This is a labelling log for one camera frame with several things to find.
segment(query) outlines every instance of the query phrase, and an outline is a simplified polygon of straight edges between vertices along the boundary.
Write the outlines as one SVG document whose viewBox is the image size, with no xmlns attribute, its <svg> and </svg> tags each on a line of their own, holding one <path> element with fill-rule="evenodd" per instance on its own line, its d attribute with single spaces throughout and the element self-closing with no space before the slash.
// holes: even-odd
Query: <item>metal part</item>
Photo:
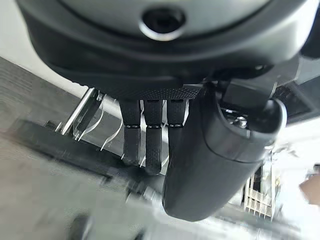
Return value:
<svg viewBox="0 0 320 240">
<path fill-rule="evenodd" d="M 96 97 L 96 100 L 97 100 L 97 101 L 102 101 L 102 100 L 104 99 L 104 96 L 105 96 L 105 95 L 100 92 L 100 93 L 98 94 L 98 96 Z"/>
<path fill-rule="evenodd" d="M 143 21 L 139 23 L 139 29 L 146 37 L 160 42 L 172 41 L 179 38 L 184 33 L 183 27 L 169 33 L 158 33 L 148 28 Z"/>
<path fill-rule="evenodd" d="M 55 132 L 59 132 L 59 131 L 61 131 L 61 127 L 62 127 L 62 122 L 59 122 L 59 124 L 58 124 L 58 126 L 56 126 L 56 128 L 55 128 Z"/>
<path fill-rule="evenodd" d="M 244 205 L 243 210 L 258 215 L 266 219 L 273 218 L 273 199 L 272 196 L 265 195 L 261 192 L 254 190 L 255 174 L 247 180 L 245 185 Z"/>
<path fill-rule="evenodd" d="M 88 240 L 93 222 L 92 216 L 86 213 L 76 216 L 69 230 L 68 240 Z"/>
<path fill-rule="evenodd" d="M 243 116 L 238 116 L 234 121 L 233 121 L 233 125 L 241 128 L 241 129 L 245 129 L 247 127 L 247 119 L 245 119 Z"/>
<path fill-rule="evenodd" d="M 49 121 L 47 121 L 47 122 L 44 124 L 44 126 L 45 126 L 46 128 L 48 128 L 48 129 L 55 130 L 55 129 L 57 129 L 57 126 L 58 126 L 58 125 L 57 125 L 55 122 L 49 120 Z"/>
<path fill-rule="evenodd" d="M 150 201 L 152 204 L 157 203 L 159 206 L 161 205 L 161 194 L 155 191 L 153 188 L 147 186 L 143 193 L 144 199 Z"/>
<path fill-rule="evenodd" d="M 264 108 L 267 101 L 273 96 L 277 86 L 296 79 L 299 72 L 299 56 L 278 64 L 269 71 L 264 72 L 262 66 L 255 69 L 236 69 L 228 73 L 231 79 L 223 94 L 222 101 L 228 106 L 237 106 L 240 109 L 252 110 Z M 261 73 L 251 78 L 248 73 Z"/>
<path fill-rule="evenodd" d="M 75 122 L 77 117 L 79 116 L 80 112 L 84 109 L 84 107 L 85 107 L 86 103 L 88 102 L 89 98 L 93 95 L 93 93 L 95 91 L 98 91 L 98 90 L 96 90 L 93 87 L 93 88 L 89 88 L 85 92 L 85 94 L 83 95 L 81 101 L 76 106 L 75 110 L 72 112 L 72 114 L 70 115 L 70 117 L 66 121 L 65 125 L 63 126 L 63 128 L 61 130 L 61 134 L 62 135 L 66 135 L 68 133 L 68 131 L 70 130 L 71 126 L 73 125 L 73 123 Z"/>
</svg>

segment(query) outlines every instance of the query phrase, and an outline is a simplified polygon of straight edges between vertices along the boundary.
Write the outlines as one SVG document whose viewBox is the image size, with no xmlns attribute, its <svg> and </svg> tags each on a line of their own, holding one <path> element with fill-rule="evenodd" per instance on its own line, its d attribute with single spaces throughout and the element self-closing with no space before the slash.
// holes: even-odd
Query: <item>floor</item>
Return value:
<svg viewBox="0 0 320 240">
<path fill-rule="evenodd" d="M 143 204 L 126 204 L 119 182 L 101 185 L 101 177 L 70 168 L 5 138 L 17 119 L 44 124 L 65 121 L 79 99 L 0 58 L 0 233 L 4 240 L 64 240 L 76 214 L 96 219 L 92 239 L 133 239 L 150 222 Z M 97 131 L 86 136 L 97 145 L 120 120 L 105 114 Z M 122 152 L 123 134 L 108 146 Z"/>
</svg>

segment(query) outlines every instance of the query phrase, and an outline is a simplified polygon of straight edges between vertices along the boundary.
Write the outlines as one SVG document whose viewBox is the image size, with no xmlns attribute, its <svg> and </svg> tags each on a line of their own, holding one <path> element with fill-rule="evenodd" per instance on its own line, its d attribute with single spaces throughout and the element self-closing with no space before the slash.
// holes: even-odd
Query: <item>black cover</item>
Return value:
<svg viewBox="0 0 320 240">
<path fill-rule="evenodd" d="M 312 0 L 271 1 L 224 31 L 157 42 L 101 28 L 58 0 L 17 2 L 34 49 L 50 68 L 113 98 L 136 100 L 193 99 L 199 88 L 188 84 L 201 83 L 214 69 L 289 60 L 316 12 Z"/>
<path fill-rule="evenodd" d="M 145 100 L 143 101 L 144 106 L 144 119 L 148 126 L 161 126 L 162 122 L 162 100 Z"/>
<path fill-rule="evenodd" d="M 201 90 L 192 102 L 183 140 L 170 157 L 162 198 L 167 214 L 203 220 L 243 186 L 286 124 L 284 106 L 268 103 L 270 118 L 250 119 L 252 130 L 242 129 L 224 118 L 212 86 Z"/>
<path fill-rule="evenodd" d="M 145 170 L 150 175 L 161 172 L 162 128 L 146 128 L 145 135 Z"/>
<path fill-rule="evenodd" d="M 320 58 L 320 10 L 316 13 L 314 23 L 305 45 L 301 49 L 301 54 L 310 59 Z"/>
<path fill-rule="evenodd" d="M 119 106 L 124 125 L 140 126 L 141 108 L 138 100 L 120 100 Z"/>
<path fill-rule="evenodd" d="M 122 161 L 127 165 L 138 165 L 140 161 L 141 129 L 124 127 Z"/>
</svg>

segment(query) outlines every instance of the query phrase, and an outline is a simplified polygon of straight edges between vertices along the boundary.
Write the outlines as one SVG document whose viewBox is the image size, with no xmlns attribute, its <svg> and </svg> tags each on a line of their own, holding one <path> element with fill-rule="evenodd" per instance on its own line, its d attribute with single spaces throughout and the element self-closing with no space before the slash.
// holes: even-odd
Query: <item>blurry object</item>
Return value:
<svg viewBox="0 0 320 240">
<path fill-rule="evenodd" d="M 318 8 L 310 35 L 307 38 L 303 48 L 301 49 L 301 54 L 304 57 L 307 57 L 310 59 L 319 59 L 320 58 L 319 39 L 320 39 L 320 10 Z"/>
<path fill-rule="evenodd" d="M 49 120 L 45 123 L 44 125 L 47 129 L 50 129 L 52 131 L 55 132 L 59 132 L 61 131 L 61 127 L 62 127 L 62 122 L 60 122 L 59 124 L 56 124 L 55 122 Z"/>
<path fill-rule="evenodd" d="M 242 198 L 243 198 L 243 187 L 236 192 L 236 194 L 228 201 L 228 203 L 233 204 L 235 206 L 241 206 Z"/>
<path fill-rule="evenodd" d="M 299 228 L 304 239 L 319 239 L 320 208 L 318 205 L 310 204 L 308 200 L 308 197 L 315 200 L 317 196 L 307 196 L 312 192 L 319 193 L 319 188 L 312 183 L 308 187 L 309 189 L 305 189 L 304 192 L 296 182 L 282 184 L 277 197 L 277 204 L 281 207 L 276 220 L 286 221 L 291 226 Z"/>
<path fill-rule="evenodd" d="M 69 135 L 61 135 L 31 121 L 17 120 L 6 136 L 21 145 L 52 157 L 55 161 L 67 163 L 107 179 L 114 176 L 126 180 L 154 179 L 145 174 L 143 168 L 125 165 L 120 156 L 110 151 L 105 149 L 100 151 L 100 147 L 89 142 L 75 141 Z"/>
<path fill-rule="evenodd" d="M 141 190 L 142 184 L 135 185 Z M 153 220 L 139 232 L 143 240 L 186 239 L 186 240 L 265 240 L 265 239 L 304 239 L 296 227 L 283 221 L 272 223 L 249 214 L 241 208 L 227 203 L 214 216 L 198 222 L 188 222 L 168 216 L 161 203 L 161 195 L 150 186 L 143 187 L 143 193 L 135 193 L 128 197 L 127 204 L 137 201 L 140 196 L 150 204 Z"/>
<path fill-rule="evenodd" d="M 271 98 L 277 82 L 283 84 L 297 76 L 297 53 L 310 33 L 319 1 L 260 0 L 257 5 L 257 1 L 250 0 L 245 7 L 237 3 L 244 8 L 230 8 L 238 1 L 225 0 L 218 4 L 198 1 L 191 5 L 188 1 L 177 1 L 177 6 L 171 6 L 167 0 L 161 0 L 166 10 L 164 6 L 154 6 L 149 0 L 130 1 L 132 7 L 129 8 L 125 2 L 128 1 L 112 1 L 113 7 L 108 8 L 100 5 L 101 1 L 17 1 L 39 57 L 56 73 L 89 87 L 62 127 L 62 135 L 75 136 L 78 140 L 91 129 L 87 126 L 102 100 L 97 91 L 120 101 L 135 101 L 137 106 L 144 100 L 147 125 L 144 170 L 150 175 L 157 175 L 162 170 L 161 103 L 163 100 L 180 101 L 181 104 L 175 103 L 176 107 L 167 105 L 168 113 L 172 109 L 179 117 L 172 122 L 170 116 L 174 118 L 174 114 L 168 114 L 167 118 L 171 159 L 168 160 L 162 203 L 166 213 L 175 218 L 203 220 L 221 208 L 262 164 L 267 147 L 285 127 L 285 107 Z M 208 8 L 209 3 L 216 7 Z M 84 4 L 88 7 L 79 11 Z M 229 12 L 222 18 L 212 14 L 213 10 L 222 13 L 225 8 Z M 110 23 L 109 14 L 115 16 L 123 9 L 130 11 L 120 25 L 103 24 L 105 29 L 94 24 L 102 24 L 95 21 L 97 11 L 92 11 L 94 9 L 104 9 L 101 19 L 106 20 L 105 23 Z M 208 14 L 213 21 L 204 21 L 194 13 Z M 215 25 L 228 18 L 227 22 Z M 142 30 L 141 24 L 152 30 L 153 35 L 145 28 Z M 136 30 L 139 26 L 139 31 L 133 35 L 128 29 L 132 30 L 134 26 Z M 168 34 L 182 27 L 185 27 L 185 35 L 181 32 L 168 38 Z M 181 39 L 164 43 L 146 40 L 145 36 L 157 41 Z M 287 61 L 293 61 L 293 64 L 283 65 Z M 214 72 L 220 70 L 232 74 L 217 78 Z M 215 81 L 228 85 L 218 89 L 213 83 Z M 203 84 L 200 92 L 195 86 L 198 84 Z M 194 101 L 183 127 L 182 106 L 185 107 L 185 100 Z M 221 114 L 220 105 L 224 104 L 241 111 L 241 115 L 249 112 L 248 121 L 239 118 L 235 122 L 238 124 L 230 125 Z M 33 135 L 31 139 L 38 149 L 57 155 L 62 161 L 86 169 L 90 167 L 91 171 L 104 175 L 112 173 L 128 177 L 126 171 L 140 170 L 137 166 L 140 157 L 136 153 L 140 146 L 141 115 L 138 109 L 134 114 L 137 121 L 130 121 L 131 108 L 123 111 L 121 107 L 121 113 L 128 130 L 124 134 L 124 153 L 127 146 L 137 146 L 135 151 L 128 151 L 131 154 L 125 162 L 133 163 L 133 168 L 124 167 L 119 156 L 108 151 L 103 153 L 106 156 L 95 153 L 95 147 L 84 142 L 76 146 L 71 139 L 55 135 L 56 141 L 63 139 L 68 144 L 66 147 L 59 143 L 55 148 L 51 146 L 56 145 L 55 142 L 48 144 L 49 141 L 44 140 L 38 143 Z M 107 138 L 105 143 L 117 133 Z M 182 141 L 174 150 L 172 143 L 176 145 L 179 137 Z M 77 157 L 76 160 L 70 157 L 71 153 Z M 96 157 L 93 164 L 88 162 L 92 160 L 91 155 Z M 123 161 L 127 156 L 122 156 L 120 160 Z"/>
<path fill-rule="evenodd" d="M 92 217 L 85 213 L 77 215 L 72 222 L 67 240 L 88 240 L 92 227 Z"/>
<path fill-rule="evenodd" d="M 257 181 L 260 185 L 259 188 L 254 188 L 257 178 L 255 173 L 246 181 L 243 209 L 253 215 L 272 221 L 276 198 L 276 179 L 272 167 L 272 153 L 269 154 L 259 173 L 260 179 Z"/>
<path fill-rule="evenodd" d="M 279 86 L 274 93 L 274 97 L 284 103 L 288 114 L 288 122 L 293 121 L 293 118 L 305 116 L 313 109 L 310 106 L 312 103 L 308 102 L 294 83 Z"/>
<path fill-rule="evenodd" d="M 102 120 L 102 118 L 103 118 L 103 116 L 104 116 L 104 112 L 105 112 L 105 110 L 104 110 L 104 101 L 103 101 L 104 96 L 105 96 L 104 94 L 99 93 L 99 95 L 98 95 L 98 97 L 97 97 L 97 99 L 100 99 L 100 100 L 101 100 L 101 114 L 100 114 L 99 119 L 95 122 L 95 124 L 93 124 L 92 126 L 86 128 L 86 129 L 81 133 L 81 135 L 80 135 L 79 138 L 77 139 L 78 142 L 81 140 L 81 138 L 82 138 L 84 135 L 86 135 L 86 134 L 90 133 L 91 131 L 93 131 L 93 130 L 100 124 L 100 122 L 101 122 L 101 120 Z"/>
<path fill-rule="evenodd" d="M 320 175 L 314 175 L 301 183 L 300 189 L 310 204 L 320 206 Z"/>
<path fill-rule="evenodd" d="M 313 166 L 313 170 L 314 170 L 315 173 L 320 174 L 320 164 L 317 164 L 317 163 L 316 163 L 316 164 Z"/>
</svg>

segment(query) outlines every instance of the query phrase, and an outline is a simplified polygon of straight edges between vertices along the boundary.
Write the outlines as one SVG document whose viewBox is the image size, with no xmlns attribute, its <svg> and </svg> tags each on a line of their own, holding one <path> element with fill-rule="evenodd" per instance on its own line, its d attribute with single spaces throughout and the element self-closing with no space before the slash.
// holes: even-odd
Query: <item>metal rod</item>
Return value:
<svg viewBox="0 0 320 240">
<path fill-rule="evenodd" d="M 61 130 L 61 134 L 62 135 L 66 135 L 66 133 L 69 131 L 69 129 L 71 128 L 72 124 L 77 119 L 77 117 L 79 116 L 81 110 L 84 108 L 84 106 L 86 105 L 87 101 L 89 100 L 89 98 L 94 93 L 94 91 L 95 91 L 95 88 L 93 87 L 93 88 L 89 88 L 85 92 L 85 94 L 81 98 L 81 101 L 79 102 L 79 104 L 76 106 L 75 110 L 72 112 L 72 114 L 70 115 L 70 117 L 66 121 L 66 124 L 63 126 L 63 128 Z"/>
</svg>

